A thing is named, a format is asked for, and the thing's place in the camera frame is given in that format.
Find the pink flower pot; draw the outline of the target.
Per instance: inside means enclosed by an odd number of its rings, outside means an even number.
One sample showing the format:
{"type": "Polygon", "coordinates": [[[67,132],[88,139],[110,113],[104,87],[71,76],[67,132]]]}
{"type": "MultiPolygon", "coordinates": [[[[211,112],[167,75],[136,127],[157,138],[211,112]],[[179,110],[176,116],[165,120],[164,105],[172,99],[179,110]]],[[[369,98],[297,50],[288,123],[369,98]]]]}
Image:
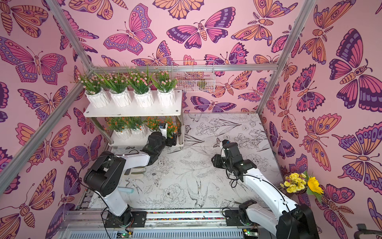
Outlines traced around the pink flower pot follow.
{"type": "Polygon", "coordinates": [[[133,88],[134,98],[141,108],[148,108],[154,104],[153,94],[151,92],[152,75],[148,68],[138,70],[135,67],[128,68],[128,76],[126,77],[129,86],[133,88]]]}
{"type": "Polygon", "coordinates": [[[97,76],[100,79],[102,86],[108,89],[111,99],[117,107],[124,108],[131,104],[132,98],[124,74],[104,72],[97,76]]]}
{"type": "Polygon", "coordinates": [[[74,82],[82,85],[85,96],[94,108],[100,109],[110,103],[110,98],[104,90],[101,78],[98,75],[87,76],[76,73],[74,82]]]}
{"type": "Polygon", "coordinates": [[[153,74],[153,85],[157,89],[160,105],[163,107],[172,106],[175,101],[175,89],[178,79],[173,78],[169,71],[157,71],[153,74]]]}

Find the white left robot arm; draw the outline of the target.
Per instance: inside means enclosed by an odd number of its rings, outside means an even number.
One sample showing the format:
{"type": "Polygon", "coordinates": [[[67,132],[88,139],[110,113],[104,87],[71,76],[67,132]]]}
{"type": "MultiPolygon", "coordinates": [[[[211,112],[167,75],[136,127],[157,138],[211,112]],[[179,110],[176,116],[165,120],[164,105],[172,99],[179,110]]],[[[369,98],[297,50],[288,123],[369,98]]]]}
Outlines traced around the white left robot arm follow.
{"type": "Polygon", "coordinates": [[[120,226],[132,222],[131,208],[118,189],[121,176],[132,169],[152,165],[165,146],[166,138],[160,132],[153,132],[138,153],[117,155],[104,151],[87,170],[85,184],[102,198],[109,215],[120,226]]]}

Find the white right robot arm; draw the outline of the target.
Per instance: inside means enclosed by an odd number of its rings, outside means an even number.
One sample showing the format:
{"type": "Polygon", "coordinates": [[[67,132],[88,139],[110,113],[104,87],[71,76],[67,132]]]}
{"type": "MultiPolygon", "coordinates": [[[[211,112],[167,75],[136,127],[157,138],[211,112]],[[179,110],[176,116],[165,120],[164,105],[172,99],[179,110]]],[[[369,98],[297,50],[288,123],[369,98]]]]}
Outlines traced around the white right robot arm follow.
{"type": "Polygon", "coordinates": [[[220,154],[211,159],[214,167],[232,173],[233,181],[243,182],[268,206],[264,209],[254,200],[240,204],[242,222],[255,223],[277,239],[319,238],[313,212],[307,205],[299,205],[282,193],[251,160],[242,157],[237,143],[224,140],[219,146],[220,154]]]}

